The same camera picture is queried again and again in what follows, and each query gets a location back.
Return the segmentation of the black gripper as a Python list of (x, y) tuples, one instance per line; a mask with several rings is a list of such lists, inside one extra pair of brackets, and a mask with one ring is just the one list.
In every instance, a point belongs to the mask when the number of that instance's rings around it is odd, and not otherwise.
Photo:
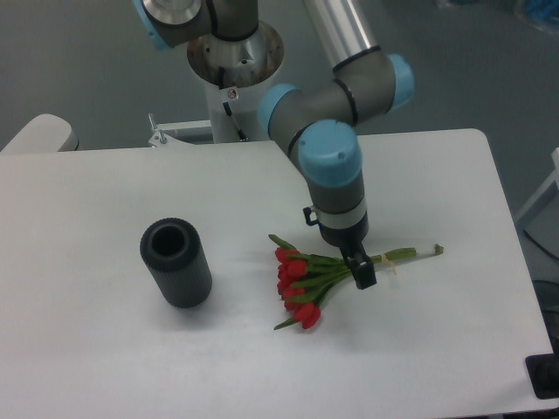
[(359, 290), (376, 284), (374, 263), (368, 259), (362, 241), (369, 231), (367, 212), (354, 216), (349, 213), (320, 213), (318, 225), (322, 238), (336, 247), (346, 262), (351, 262), (351, 272)]

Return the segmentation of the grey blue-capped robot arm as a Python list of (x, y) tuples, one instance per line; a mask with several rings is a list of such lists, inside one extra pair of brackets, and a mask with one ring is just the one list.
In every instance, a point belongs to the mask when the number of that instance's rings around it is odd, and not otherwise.
[(308, 1), (305, 8), (334, 75), (311, 93), (275, 82), (284, 45), (257, 2), (135, 2), (157, 49), (186, 46), (204, 84), (213, 140), (274, 141), (307, 182), (307, 223), (341, 251), (365, 289), (376, 274), (362, 245), (368, 216), (355, 127), (408, 102), (414, 75), (403, 57), (383, 52), (358, 2)]

